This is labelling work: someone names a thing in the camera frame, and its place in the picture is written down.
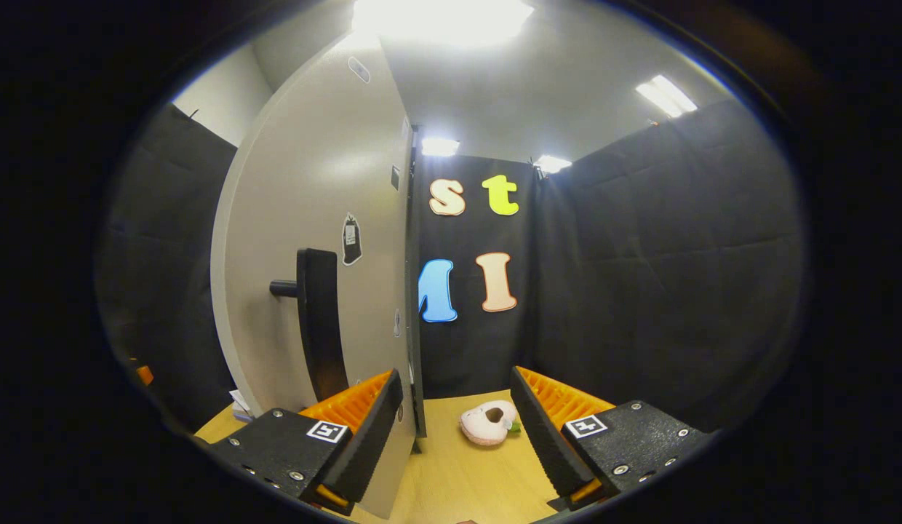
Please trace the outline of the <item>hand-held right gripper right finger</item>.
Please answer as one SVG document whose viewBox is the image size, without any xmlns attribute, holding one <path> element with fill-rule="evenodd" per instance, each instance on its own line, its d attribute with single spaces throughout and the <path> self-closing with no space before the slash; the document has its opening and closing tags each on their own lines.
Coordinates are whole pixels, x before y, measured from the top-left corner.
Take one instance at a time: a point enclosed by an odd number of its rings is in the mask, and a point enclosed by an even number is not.
<svg viewBox="0 0 902 524">
<path fill-rule="evenodd" d="M 614 405 L 523 366 L 511 369 L 510 395 L 555 500 L 568 511 L 638 490 L 716 441 L 716 432 L 644 400 Z"/>
</svg>

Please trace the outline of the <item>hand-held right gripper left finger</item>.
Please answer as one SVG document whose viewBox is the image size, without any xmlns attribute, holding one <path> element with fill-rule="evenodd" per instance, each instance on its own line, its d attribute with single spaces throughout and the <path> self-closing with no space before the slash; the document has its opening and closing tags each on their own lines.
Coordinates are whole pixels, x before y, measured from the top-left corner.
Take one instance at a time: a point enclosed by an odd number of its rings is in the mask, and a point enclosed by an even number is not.
<svg viewBox="0 0 902 524">
<path fill-rule="evenodd" d="M 350 515 L 367 493 L 402 409 L 391 369 L 299 412 L 274 408 L 208 454 L 288 500 Z"/>
</svg>

